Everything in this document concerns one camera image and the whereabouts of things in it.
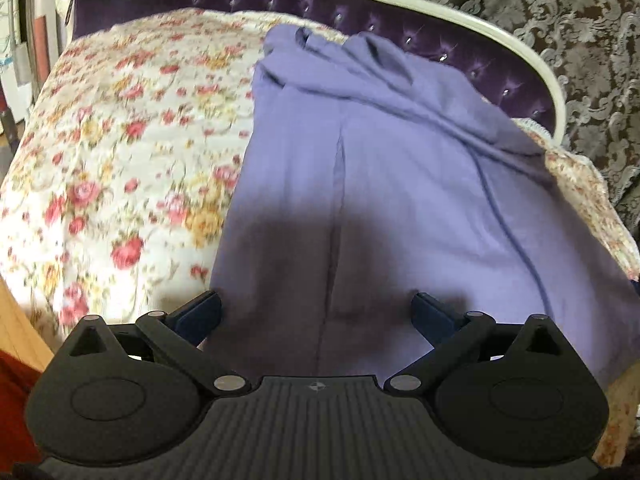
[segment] metal rivet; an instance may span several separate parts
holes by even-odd
[[[222,392],[234,392],[244,388],[246,381],[237,375],[223,375],[213,381],[213,385]]]
[[[389,381],[391,387],[400,392],[410,392],[420,388],[422,382],[417,377],[412,375],[396,375]]]

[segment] bed frame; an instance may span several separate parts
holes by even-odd
[[[562,90],[542,58],[516,37],[483,20],[425,0],[56,0],[67,37],[79,38],[119,23],[185,7],[234,12],[285,12],[345,34],[370,31],[406,51],[450,64],[513,118],[532,118],[562,141]]]

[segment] floral bedspread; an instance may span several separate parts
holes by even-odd
[[[206,290],[253,130],[253,67],[281,22],[344,40],[280,14],[185,9],[81,38],[56,63],[0,187],[0,273],[53,349],[90,312],[128,323]],[[518,124],[637,278],[638,248],[593,165],[553,147],[532,121]],[[624,453],[638,377],[610,397],[617,429],[603,463]]]

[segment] pink rose print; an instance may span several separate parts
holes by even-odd
[[[64,56],[69,56],[69,57],[77,57],[80,54],[82,54],[85,51],[85,47],[83,46],[76,46],[73,48],[68,48],[65,53]]]
[[[162,114],[162,124],[171,124],[174,122],[175,114],[171,110],[167,110]]]
[[[84,292],[78,282],[73,282],[62,293],[65,306],[60,310],[58,319],[64,326],[73,326],[81,317],[89,313]]]
[[[198,95],[215,94],[219,90],[220,90],[219,85],[196,86],[196,94]]]
[[[127,124],[126,134],[130,140],[137,140],[142,137],[142,134],[145,133],[146,130],[146,122],[145,121],[134,121],[132,123]]]
[[[127,270],[133,267],[140,259],[140,252],[144,247],[142,238],[138,235],[131,237],[126,242],[113,247],[111,259],[118,270]]]
[[[139,185],[140,185],[140,181],[136,178],[127,180],[126,184],[124,185],[124,192],[133,193],[135,190],[138,189]]]
[[[180,70],[180,66],[176,64],[164,65],[160,67],[161,74],[174,74]]]
[[[228,56],[237,56],[238,54],[241,54],[243,50],[244,48],[239,44],[234,46],[226,46],[225,54],[227,54]]]
[[[80,108],[76,113],[76,120],[78,120],[78,122],[81,123],[82,119],[87,117],[87,115],[91,115],[92,110],[93,109],[91,106],[85,106],[83,108]]]
[[[126,89],[122,92],[122,97],[125,99],[137,99],[142,97],[145,94],[145,89],[142,88],[140,83],[136,83],[131,88]]]
[[[187,218],[187,208],[184,205],[184,195],[171,194],[164,202],[158,203],[159,209],[164,212],[172,225],[182,225],[184,219]]]
[[[27,144],[29,144],[33,140],[34,136],[35,136],[34,133],[30,132],[22,141],[22,145],[26,146]]]
[[[101,192],[100,185],[97,182],[81,182],[73,186],[69,192],[69,200],[77,208],[85,208],[93,202]]]
[[[77,235],[84,226],[86,225],[86,221],[81,216],[76,216],[69,224],[69,234]]]
[[[204,280],[207,278],[207,274],[209,273],[209,269],[205,269],[200,265],[191,266],[191,277],[196,280]]]
[[[42,146],[36,146],[31,151],[29,151],[29,156],[38,156],[42,153]]]
[[[213,169],[213,178],[224,182],[227,189],[233,189],[238,181],[238,168],[231,164],[217,166]]]
[[[61,196],[55,196],[49,202],[46,211],[44,212],[44,223],[46,226],[50,226],[62,216],[62,212],[65,209],[66,198]]]

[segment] lavender fabric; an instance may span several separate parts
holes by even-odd
[[[382,382],[431,349],[418,290],[498,322],[549,314],[603,386],[638,358],[632,285],[462,73],[368,33],[279,25],[264,46],[212,272],[216,359],[252,380]]]

